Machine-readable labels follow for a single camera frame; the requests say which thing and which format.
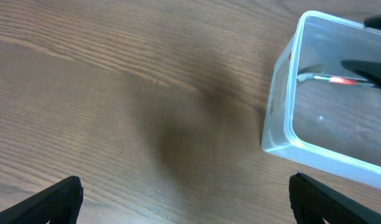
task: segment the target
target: brown wooden tabletop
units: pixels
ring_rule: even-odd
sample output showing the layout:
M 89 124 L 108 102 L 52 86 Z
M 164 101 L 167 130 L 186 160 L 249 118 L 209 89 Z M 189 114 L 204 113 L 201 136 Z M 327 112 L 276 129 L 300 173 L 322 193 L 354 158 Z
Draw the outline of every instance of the brown wooden tabletop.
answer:
M 77 175 L 79 223 L 295 223 L 300 171 L 381 213 L 381 190 L 261 149 L 307 10 L 381 0 L 1 0 L 0 211 Z

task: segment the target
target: wooden surface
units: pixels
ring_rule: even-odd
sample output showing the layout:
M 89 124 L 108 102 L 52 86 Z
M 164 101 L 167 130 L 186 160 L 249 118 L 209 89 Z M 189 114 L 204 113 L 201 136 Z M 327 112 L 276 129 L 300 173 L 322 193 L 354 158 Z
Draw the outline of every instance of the wooden surface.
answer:
M 300 171 L 381 213 L 381 190 L 261 150 L 310 9 L 381 1 L 0 1 L 0 210 L 78 175 L 79 223 L 295 223 Z

